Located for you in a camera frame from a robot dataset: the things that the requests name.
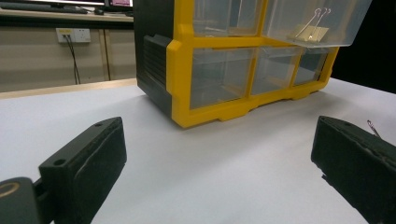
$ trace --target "metal binder clip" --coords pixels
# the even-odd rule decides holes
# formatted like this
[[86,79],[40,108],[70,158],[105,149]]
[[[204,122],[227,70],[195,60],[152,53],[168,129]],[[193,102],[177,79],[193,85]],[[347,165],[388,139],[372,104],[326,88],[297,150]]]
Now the metal binder clip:
[[375,136],[381,138],[381,137],[379,136],[379,133],[376,131],[376,129],[375,129],[375,127],[374,127],[374,124],[373,124],[369,119],[367,119],[367,123],[369,124],[370,128],[373,130]]
[[[304,42],[319,42],[329,30],[327,27],[319,27],[319,24],[325,16],[330,14],[331,11],[332,10],[329,7],[315,9],[315,14],[311,20],[309,20],[305,25],[297,25],[294,31],[288,35],[288,38],[293,41],[300,40]],[[316,24],[311,25],[314,20],[317,20]]]
[[319,25],[321,19],[323,18],[323,16],[326,14],[329,14],[330,12],[332,12],[331,8],[326,8],[326,7],[324,8],[324,12],[320,15],[319,20],[318,20],[317,24],[315,25],[314,30],[311,32],[311,35],[309,35],[309,38],[308,38],[309,40],[312,39],[312,36],[314,35],[315,31],[317,30],[318,25]]
[[306,27],[308,27],[309,24],[311,24],[311,22],[315,19],[315,17],[319,17],[320,15],[320,8],[315,9],[315,15],[312,17],[312,19],[306,24],[306,26],[303,27],[303,29],[294,37],[294,39],[296,39],[305,29]]

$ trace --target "wire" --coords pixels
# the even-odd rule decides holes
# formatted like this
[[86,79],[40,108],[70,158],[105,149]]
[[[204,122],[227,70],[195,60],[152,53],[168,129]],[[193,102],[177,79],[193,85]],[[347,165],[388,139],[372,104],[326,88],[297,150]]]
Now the wire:
[[74,48],[73,48],[72,38],[70,37],[70,35],[64,35],[64,38],[66,39],[67,45],[69,46],[70,52],[72,53],[72,56],[73,56],[74,75],[75,75],[76,85],[81,84],[81,80],[79,79],[79,72],[78,72],[78,67],[77,67],[77,63],[76,63],[76,55],[75,55]]

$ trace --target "white table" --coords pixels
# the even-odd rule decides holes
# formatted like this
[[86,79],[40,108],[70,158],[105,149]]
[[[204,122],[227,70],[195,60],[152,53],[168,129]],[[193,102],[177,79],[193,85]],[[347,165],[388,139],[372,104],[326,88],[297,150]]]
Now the white table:
[[128,161],[93,223],[366,223],[310,160],[319,115],[396,145],[396,95],[331,79],[299,101],[187,130],[138,87],[0,100],[0,180],[38,165],[89,126],[123,119]]

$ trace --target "wall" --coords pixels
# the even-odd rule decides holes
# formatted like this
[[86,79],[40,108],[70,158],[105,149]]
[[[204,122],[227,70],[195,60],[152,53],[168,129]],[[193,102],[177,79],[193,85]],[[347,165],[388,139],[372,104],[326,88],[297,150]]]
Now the wall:
[[[81,83],[135,77],[133,31],[90,33],[91,43],[74,45]],[[0,92],[66,85],[75,85],[74,61],[55,29],[0,27]]]
[[396,0],[373,0],[352,46],[341,48],[332,77],[396,93]]

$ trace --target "yellow plastic frame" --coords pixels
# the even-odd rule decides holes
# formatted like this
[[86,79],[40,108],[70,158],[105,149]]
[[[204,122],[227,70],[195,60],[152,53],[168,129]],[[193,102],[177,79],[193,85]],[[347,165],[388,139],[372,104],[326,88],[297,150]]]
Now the yellow plastic frame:
[[286,89],[250,95],[256,59],[252,65],[247,80],[245,96],[216,105],[190,109],[191,99],[191,69],[194,49],[214,48],[231,49],[241,47],[288,47],[289,43],[277,41],[261,36],[264,25],[265,9],[268,0],[263,0],[259,20],[259,29],[255,36],[249,37],[198,37],[194,36],[192,27],[194,1],[175,0],[174,38],[166,49],[166,90],[172,95],[172,119],[182,127],[190,127],[210,120],[228,120],[246,115],[251,109],[282,99],[297,100],[304,98],[311,92],[323,89],[331,76],[332,65],[339,48],[335,48],[326,58],[320,78],[303,85],[292,86],[297,73],[293,71],[290,85]]

